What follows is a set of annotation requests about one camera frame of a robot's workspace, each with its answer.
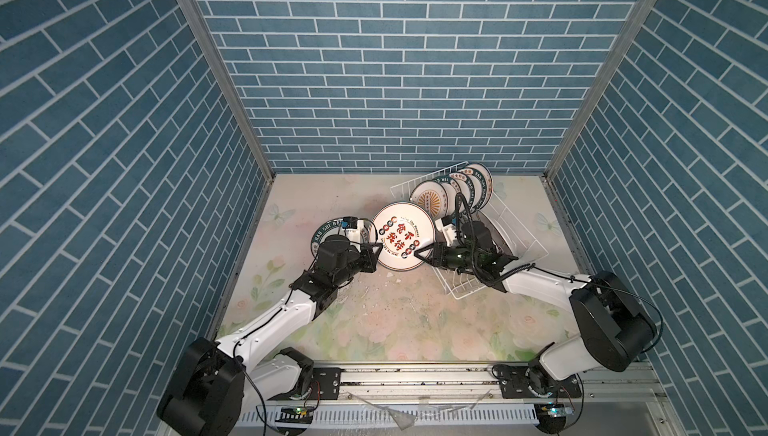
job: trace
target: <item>floral tabletop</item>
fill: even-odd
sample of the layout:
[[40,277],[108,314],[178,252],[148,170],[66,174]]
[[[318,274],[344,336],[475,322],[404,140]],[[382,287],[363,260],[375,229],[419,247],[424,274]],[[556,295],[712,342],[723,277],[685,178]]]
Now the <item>floral tabletop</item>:
[[[396,199],[399,175],[279,175],[227,307],[219,336],[258,316],[312,263],[310,238],[325,221],[373,218]],[[536,176],[495,176],[494,192],[549,251],[546,268],[576,271]],[[308,326],[289,336],[314,360],[528,360],[577,331],[573,317],[537,299],[491,288],[454,299],[427,265],[360,273]]]

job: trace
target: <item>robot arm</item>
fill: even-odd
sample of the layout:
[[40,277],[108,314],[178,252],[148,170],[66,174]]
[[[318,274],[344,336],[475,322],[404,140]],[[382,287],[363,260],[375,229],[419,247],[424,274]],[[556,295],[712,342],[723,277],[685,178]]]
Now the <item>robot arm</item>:
[[187,348],[160,399],[160,419],[181,436],[225,436],[242,407],[259,401],[255,388],[264,399],[307,392],[313,362],[297,350],[287,348],[259,362],[325,311],[354,275],[376,270],[382,244],[362,241],[363,220],[344,218],[342,228],[345,234],[320,244],[312,267],[274,306],[231,335],[216,342],[198,338]]
[[[456,207],[468,208],[462,195]],[[570,312],[578,335],[547,346],[531,363],[533,386],[548,393],[572,374],[605,366],[621,372],[657,336],[656,325],[613,273],[594,277],[561,276],[517,259],[494,225],[481,212],[457,210],[436,221],[445,239],[417,252],[431,266],[474,275],[486,286],[548,302]],[[429,256],[421,254],[431,249]]]

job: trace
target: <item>white plate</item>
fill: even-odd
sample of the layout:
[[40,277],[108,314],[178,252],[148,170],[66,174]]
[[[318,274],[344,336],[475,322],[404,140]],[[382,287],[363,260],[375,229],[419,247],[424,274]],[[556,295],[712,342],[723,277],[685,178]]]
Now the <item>white plate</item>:
[[[384,243],[379,253],[379,264],[393,271],[408,271],[422,264],[413,254],[414,249],[423,248],[435,241],[435,225],[427,211],[412,202],[395,202],[385,206],[373,224],[378,231],[371,231],[369,240]],[[422,256],[429,256],[425,251]]]
[[448,213],[448,194],[437,181],[425,181],[411,192],[410,200],[438,220]]
[[[343,236],[346,236],[346,231],[341,228],[341,222],[342,222],[341,218],[339,218],[338,220],[326,221],[320,225],[320,228],[317,228],[317,230],[315,230],[315,232],[312,234],[312,239],[310,240],[310,250],[312,251],[312,256],[315,256],[317,254],[317,248],[319,248],[320,244],[323,241],[325,241],[326,238],[331,234],[341,234]],[[368,239],[369,228],[370,228],[370,223],[364,222],[362,230],[360,231],[361,241],[365,241],[366,239]]]
[[488,184],[485,182],[485,176],[475,168],[461,168],[458,172],[463,172],[472,182],[475,183],[475,203],[472,205],[476,210],[485,206],[485,203],[491,199],[491,193],[488,192]]
[[463,172],[452,172],[449,176],[453,178],[458,184],[458,187],[462,189],[462,194],[464,195],[467,204],[469,204],[469,209],[471,211],[472,202],[475,200],[475,184],[470,181],[467,175]]
[[485,176],[485,184],[488,185],[488,199],[483,203],[483,206],[485,206],[488,204],[488,201],[491,200],[491,196],[493,196],[493,176],[491,176],[491,172],[488,171],[488,168],[479,162],[470,162],[466,167],[473,168]]
[[452,215],[456,211],[456,193],[461,192],[462,189],[458,187],[456,180],[447,175],[437,176],[433,181],[439,182],[440,186],[446,190],[448,195],[448,210],[446,214]]

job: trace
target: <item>brick wallpaper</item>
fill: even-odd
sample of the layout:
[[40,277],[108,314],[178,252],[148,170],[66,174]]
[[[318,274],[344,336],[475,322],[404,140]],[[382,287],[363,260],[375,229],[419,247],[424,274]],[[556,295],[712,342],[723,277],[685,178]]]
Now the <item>brick wallpaper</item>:
[[543,171],[635,0],[198,0],[278,172]]
[[689,434],[768,434],[768,0],[658,0],[555,179],[668,332]]
[[0,0],[0,434],[153,434],[263,187],[175,0]]

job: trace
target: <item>white vent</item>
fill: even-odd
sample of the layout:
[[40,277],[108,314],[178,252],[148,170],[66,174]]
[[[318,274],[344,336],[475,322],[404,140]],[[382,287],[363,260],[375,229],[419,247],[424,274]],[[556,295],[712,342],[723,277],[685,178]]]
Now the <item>white vent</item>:
[[[268,407],[267,421],[274,425],[275,419],[291,418],[280,410],[283,406]],[[456,411],[420,408],[418,404],[392,404],[390,408],[416,416],[416,426],[464,426],[474,424],[538,424],[532,404],[482,404],[474,409]],[[263,426],[256,412],[246,412],[237,422],[238,427]],[[280,423],[286,428],[306,428],[306,424]],[[316,429],[360,429],[395,428],[397,425],[387,411],[371,408],[365,404],[328,404],[315,411],[312,428]]]

